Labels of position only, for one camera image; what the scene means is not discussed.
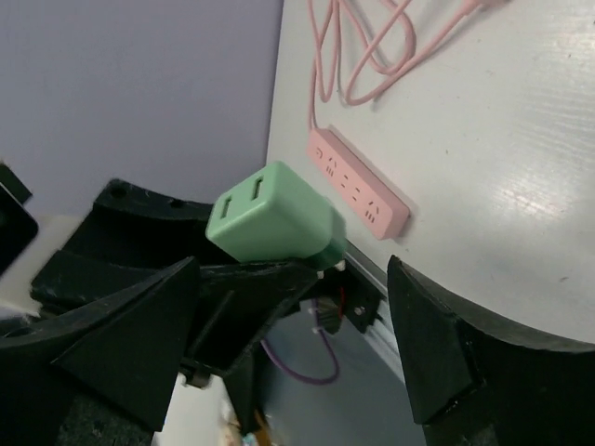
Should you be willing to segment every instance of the socket hole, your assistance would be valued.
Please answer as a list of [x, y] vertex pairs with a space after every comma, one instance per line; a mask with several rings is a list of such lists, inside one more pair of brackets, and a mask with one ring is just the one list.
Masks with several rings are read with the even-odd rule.
[[252, 191], [252, 200], [256, 200], [260, 195], [260, 188], [262, 187], [262, 177], [256, 180], [254, 183], [254, 190]]
[[169, 202], [169, 206], [173, 209], [181, 209], [182, 207], [184, 207], [184, 202], [175, 198]]
[[110, 190], [110, 195], [113, 198], [116, 198], [118, 200], [126, 197], [127, 194], [128, 194], [128, 192], [126, 191], [126, 189], [124, 189], [124, 188], [122, 188], [120, 186], [118, 186], [116, 188], [112, 188], [112, 190]]
[[227, 216], [227, 213], [230, 210], [230, 203], [231, 197], [226, 198], [225, 203], [223, 204], [223, 212], [221, 212], [221, 218], [225, 218]]

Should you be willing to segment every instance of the tabletop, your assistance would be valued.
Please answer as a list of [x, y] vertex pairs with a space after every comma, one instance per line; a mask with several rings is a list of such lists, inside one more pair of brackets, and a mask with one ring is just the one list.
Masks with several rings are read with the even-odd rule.
[[[416, 0], [423, 45], [460, 0]], [[326, 2], [315, 2], [319, 15]], [[360, 2], [373, 26], [379, 2]], [[595, 342], [595, 3], [511, 0], [459, 26], [380, 100], [317, 104], [411, 208], [378, 241], [306, 156], [313, 39], [305, 0], [285, 0], [268, 161], [282, 160], [345, 216], [350, 241], [386, 268], [396, 255], [515, 321]], [[343, 21], [345, 76], [362, 54]], [[401, 30], [383, 49], [398, 55]], [[364, 72], [360, 87], [378, 83]]]

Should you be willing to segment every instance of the green block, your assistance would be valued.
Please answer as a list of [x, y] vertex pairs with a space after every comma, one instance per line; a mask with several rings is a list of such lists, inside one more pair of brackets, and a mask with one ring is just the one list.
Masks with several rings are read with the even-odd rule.
[[206, 238], [239, 262], [308, 259], [317, 269], [347, 249], [345, 220], [286, 164], [268, 164], [221, 195]]

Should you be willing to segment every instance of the pink plug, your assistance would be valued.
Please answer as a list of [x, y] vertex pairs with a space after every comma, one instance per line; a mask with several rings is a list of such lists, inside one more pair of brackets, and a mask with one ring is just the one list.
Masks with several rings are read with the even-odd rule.
[[333, 132], [312, 129], [308, 155], [377, 239], [401, 233], [409, 208]]

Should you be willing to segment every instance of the power outlet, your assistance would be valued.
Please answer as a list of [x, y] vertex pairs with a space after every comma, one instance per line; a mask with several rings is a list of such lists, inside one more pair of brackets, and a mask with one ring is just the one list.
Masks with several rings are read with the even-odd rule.
[[379, 240], [403, 230], [409, 208], [328, 129], [313, 129], [308, 155]]

